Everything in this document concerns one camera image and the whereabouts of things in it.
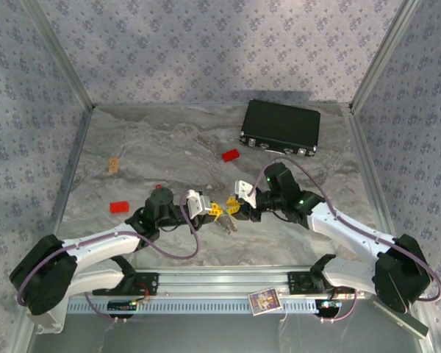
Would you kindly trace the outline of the black hard case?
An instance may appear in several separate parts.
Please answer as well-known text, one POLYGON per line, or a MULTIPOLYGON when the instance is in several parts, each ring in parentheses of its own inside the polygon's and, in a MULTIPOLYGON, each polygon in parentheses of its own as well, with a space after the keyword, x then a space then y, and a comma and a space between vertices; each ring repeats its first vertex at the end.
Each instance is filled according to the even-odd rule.
POLYGON ((239 141, 250 148, 312 157, 318 149, 320 118, 315 110, 253 99, 239 141))

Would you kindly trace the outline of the printed card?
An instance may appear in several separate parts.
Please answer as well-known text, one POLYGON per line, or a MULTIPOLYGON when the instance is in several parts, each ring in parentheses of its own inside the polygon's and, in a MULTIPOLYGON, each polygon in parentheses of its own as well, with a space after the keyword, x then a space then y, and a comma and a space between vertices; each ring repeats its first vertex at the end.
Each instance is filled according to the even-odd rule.
POLYGON ((253 316, 270 313, 283 308, 275 288, 257 291, 248 295, 253 316))

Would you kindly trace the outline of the left circuit board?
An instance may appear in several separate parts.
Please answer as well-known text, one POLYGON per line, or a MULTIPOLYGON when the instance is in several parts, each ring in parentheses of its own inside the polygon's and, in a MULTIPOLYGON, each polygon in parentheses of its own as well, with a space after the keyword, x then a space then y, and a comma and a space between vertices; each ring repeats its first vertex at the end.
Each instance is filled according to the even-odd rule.
POLYGON ((107 303, 107 311, 135 311, 137 301, 135 300, 110 300, 107 303))

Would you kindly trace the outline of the grey metal bar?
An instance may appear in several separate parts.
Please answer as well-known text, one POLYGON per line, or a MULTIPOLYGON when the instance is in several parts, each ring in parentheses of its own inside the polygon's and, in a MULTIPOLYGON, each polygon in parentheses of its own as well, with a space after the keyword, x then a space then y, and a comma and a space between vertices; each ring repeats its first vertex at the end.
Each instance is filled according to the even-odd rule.
POLYGON ((425 339, 429 328, 414 318, 410 313, 398 313, 386 306, 376 295, 369 298, 369 302, 378 310, 382 311, 392 322, 399 327, 412 333, 418 339, 425 339))

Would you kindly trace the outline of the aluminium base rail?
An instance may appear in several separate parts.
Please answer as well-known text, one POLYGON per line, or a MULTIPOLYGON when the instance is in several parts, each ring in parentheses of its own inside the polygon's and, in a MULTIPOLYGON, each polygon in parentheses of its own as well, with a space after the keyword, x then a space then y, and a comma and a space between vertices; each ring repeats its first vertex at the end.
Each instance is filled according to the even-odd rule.
POLYGON ((324 294, 291 295, 287 283, 287 273, 291 271, 311 271, 321 275, 334 287, 348 287, 356 290, 360 296, 365 293, 376 295, 374 276, 366 265, 347 263, 334 259, 330 268, 313 271, 305 267, 235 267, 235 268, 158 268, 139 269, 121 268, 117 263, 91 266, 78 274, 75 287, 70 295, 92 293, 98 289, 115 288, 121 280, 136 272, 156 272, 159 285, 156 295, 166 296, 243 296, 250 292, 275 288, 290 296, 327 296, 324 294))

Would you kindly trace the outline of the left black mount plate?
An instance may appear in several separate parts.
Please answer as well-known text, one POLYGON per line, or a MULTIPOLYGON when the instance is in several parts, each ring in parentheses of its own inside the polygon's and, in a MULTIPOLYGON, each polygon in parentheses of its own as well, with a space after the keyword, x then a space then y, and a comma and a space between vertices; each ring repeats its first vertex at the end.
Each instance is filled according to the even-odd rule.
POLYGON ((136 272, 126 275, 112 289, 94 290, 94 296, 155 296, 159 285, 159 274, 156 272, 136 272))

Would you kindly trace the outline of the black mount plate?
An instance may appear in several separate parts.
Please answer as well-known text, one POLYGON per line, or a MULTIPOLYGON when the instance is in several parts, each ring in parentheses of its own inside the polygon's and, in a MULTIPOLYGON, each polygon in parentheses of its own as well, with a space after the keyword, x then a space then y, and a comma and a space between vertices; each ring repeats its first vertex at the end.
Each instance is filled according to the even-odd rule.
POLYGON ((155 296, 159 285, 159 274, 156 272, 136 272, 126 275, 112 289, 94 290, 94 296, 155 296))
POLYGON ((354 289, 348 287, 334 287, 321 275, 311 271, 291 271, 287 273, 287 283, 291 295, 299 294, 353 294, 354 289))

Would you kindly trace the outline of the aluminium side rail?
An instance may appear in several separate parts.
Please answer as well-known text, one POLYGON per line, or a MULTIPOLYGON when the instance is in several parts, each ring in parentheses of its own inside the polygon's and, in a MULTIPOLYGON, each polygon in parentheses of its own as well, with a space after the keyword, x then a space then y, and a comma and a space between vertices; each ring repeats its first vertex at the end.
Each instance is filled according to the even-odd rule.
POLYGON ((60 178, 59 188, 57 190, 56 199, 52 205, 50 218, 45 222, 43 230, 37 229, 34 231, 31 237, 34 245, 44 236, 57 234, 65 213, 71 186, 75 177, 79 158, 82 153, 94 109, 95 107, 91 106, 89 109, 85 109, 82 114, 67 163, 65 164, 63 175, 60 178))
POLYGON ((361 124, 352 113, 348 104, 340 104, 340 109, 350 135, 351 144, 357 158, 360 174, 365 186, 370 208, 373 211, 377 229, 399 238, 401 233, 395 230, 392 222, 390 211, 361 124))

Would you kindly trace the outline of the right black mount plate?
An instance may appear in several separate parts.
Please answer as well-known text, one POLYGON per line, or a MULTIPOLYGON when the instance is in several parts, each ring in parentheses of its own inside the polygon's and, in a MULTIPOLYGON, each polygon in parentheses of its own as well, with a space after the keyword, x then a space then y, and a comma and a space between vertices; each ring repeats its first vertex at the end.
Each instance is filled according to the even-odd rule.
POLYGON ((334 287, 321 275, 311 271, 291 271, 287 273, 287 283, 291 295, 299 294, 353 294, 354 289, 348 287, 334 287))

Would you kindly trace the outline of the white plastic bracket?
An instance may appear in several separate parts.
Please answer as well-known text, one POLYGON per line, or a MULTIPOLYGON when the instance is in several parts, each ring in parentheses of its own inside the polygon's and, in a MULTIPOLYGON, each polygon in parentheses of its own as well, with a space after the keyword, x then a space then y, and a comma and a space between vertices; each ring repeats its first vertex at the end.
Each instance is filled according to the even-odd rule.
POLYGON ((29 318, 37 328, 37 334, 59 334, 65 326, 67 304, 58 305, 41 315, 31 315, 29 318))

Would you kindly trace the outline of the aluminium frame post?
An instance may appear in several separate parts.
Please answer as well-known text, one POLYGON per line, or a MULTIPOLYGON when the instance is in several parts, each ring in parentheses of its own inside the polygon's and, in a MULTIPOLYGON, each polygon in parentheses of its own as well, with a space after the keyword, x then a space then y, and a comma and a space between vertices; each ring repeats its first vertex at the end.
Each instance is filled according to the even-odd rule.
POLYGON ((60 68, 63 77, 71 86, 80 103, 87 109, 93 110, 95 105, 88 95, 83 82, 76 72, 70 58, 65 52, 59 41, 50 20, 47 18, 38 0, 20 0, 25 10, 28 12, 37 32, 42 37, 43 42, 50 51, 55 63, 60 68))
POLYGON ((374 58, 349 104, 350 111, 354 115, 362 109, 422 1, 423 0, 402 0, 386 35, 379 45, 374 58))

